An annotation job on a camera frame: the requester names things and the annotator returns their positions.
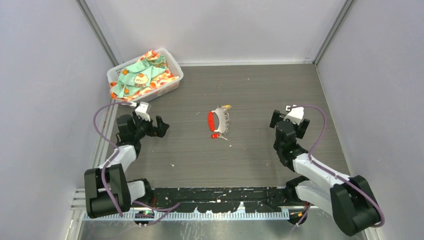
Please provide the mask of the key with red tag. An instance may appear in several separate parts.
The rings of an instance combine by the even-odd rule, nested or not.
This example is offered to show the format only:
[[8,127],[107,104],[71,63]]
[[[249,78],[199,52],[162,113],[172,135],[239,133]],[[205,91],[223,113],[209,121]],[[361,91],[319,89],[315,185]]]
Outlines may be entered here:
[[228,139],[223,135],[223,134],[221,134],[221,133],[213,133],[211,136],[210,136],[210,138],[211,139],[222,139],[222,140],[225,140],[225,141],[227,141]]

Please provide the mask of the red keyring with metal chain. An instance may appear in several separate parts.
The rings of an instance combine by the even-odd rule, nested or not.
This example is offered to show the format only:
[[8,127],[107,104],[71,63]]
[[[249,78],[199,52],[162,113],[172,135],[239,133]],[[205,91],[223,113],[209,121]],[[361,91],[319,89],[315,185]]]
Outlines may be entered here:
[[223,109],[221,106],[208,113],[207,124],[211,132],[227,135],[230,131],[229,109]]

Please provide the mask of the key with yellow tag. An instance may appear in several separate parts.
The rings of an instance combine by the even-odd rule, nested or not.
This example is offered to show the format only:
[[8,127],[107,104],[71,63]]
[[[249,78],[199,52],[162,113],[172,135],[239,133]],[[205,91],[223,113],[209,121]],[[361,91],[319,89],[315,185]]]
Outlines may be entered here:
[[221,108],[222,108],[222,109],[225,109],[225,110],[229,110],[229,109],[231,109],[231,108],[232,108],[232,106],[231,106],[231,105],[229,105],[229,104],[228,104],[228,105],[222,105],[222,106],[221,106]]

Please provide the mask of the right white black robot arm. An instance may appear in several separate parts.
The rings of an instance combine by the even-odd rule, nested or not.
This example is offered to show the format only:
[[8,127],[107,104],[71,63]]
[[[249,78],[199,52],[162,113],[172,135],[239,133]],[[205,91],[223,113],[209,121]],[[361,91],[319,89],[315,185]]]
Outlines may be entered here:
[[339,173],[312,155],[297,142],[310,120],[304,118],[304,106],[288,105],[285,112],[275,110],[270,128],[275,130],[273,148],[281,164],[299,174],[286,183],[285,198],[291,205],[314,205],[332,216],[338,228],[353,236],[367,228],[385,223],[368,181],[361,175]]

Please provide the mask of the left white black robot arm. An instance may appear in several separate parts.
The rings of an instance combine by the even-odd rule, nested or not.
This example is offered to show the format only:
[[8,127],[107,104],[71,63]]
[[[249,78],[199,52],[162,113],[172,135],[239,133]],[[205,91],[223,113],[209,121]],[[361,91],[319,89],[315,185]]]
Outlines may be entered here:
[[112,155],[98,167],[84,173],[85,207],[89,218],[123,215],[132,204],[148,207],[154,199],[154,191],[145,178],[127,180],[126,170],[140,154],[144,137],[164,137],[169,124],[161,116],[153,120],[143,119],[135,112],[116,119],[118,132]]

